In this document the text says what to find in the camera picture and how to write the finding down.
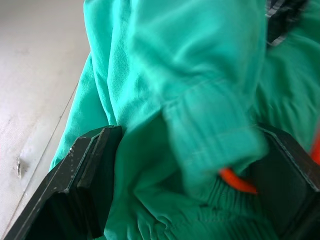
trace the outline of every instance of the white floor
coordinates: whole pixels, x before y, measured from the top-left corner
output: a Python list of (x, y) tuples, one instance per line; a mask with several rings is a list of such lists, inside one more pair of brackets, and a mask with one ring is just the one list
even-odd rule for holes
[(89, 51), (82, 1), (0, 0), (0, 239), (48, 172)]

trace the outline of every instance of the green fabric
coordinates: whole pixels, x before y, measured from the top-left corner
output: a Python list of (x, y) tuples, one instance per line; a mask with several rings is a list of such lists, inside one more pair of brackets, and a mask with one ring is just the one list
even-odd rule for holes
[(263, 0), (86, 0), (91, 52), (51, 169), (75, 139), (125, 134), (108, 240), (275, 240), (257, 198), (217, 175), (267, 151), (272, 124), (309, 150), (320, 110), (320, 4), (266, 51)]

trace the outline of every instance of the floor surface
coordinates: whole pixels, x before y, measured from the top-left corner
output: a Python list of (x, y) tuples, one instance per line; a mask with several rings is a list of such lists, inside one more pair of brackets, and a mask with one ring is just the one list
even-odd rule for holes
[(82, 1), (0, 0), (0, 239), (48, 172), (89, 51)]

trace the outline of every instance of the teal garment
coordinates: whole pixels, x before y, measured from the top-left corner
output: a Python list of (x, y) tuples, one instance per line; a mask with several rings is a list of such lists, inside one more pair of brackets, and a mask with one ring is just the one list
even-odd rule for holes
[(319, 10), (313, 0), (266, 51), (263, 0), (84, 2), (91, 52), (50, 169), (82, 134), (123, 127), (104, 239), (277, 239), (257, 197), (217, 172), (241, 172), (266, 153), (256, 122), (310, 149)]

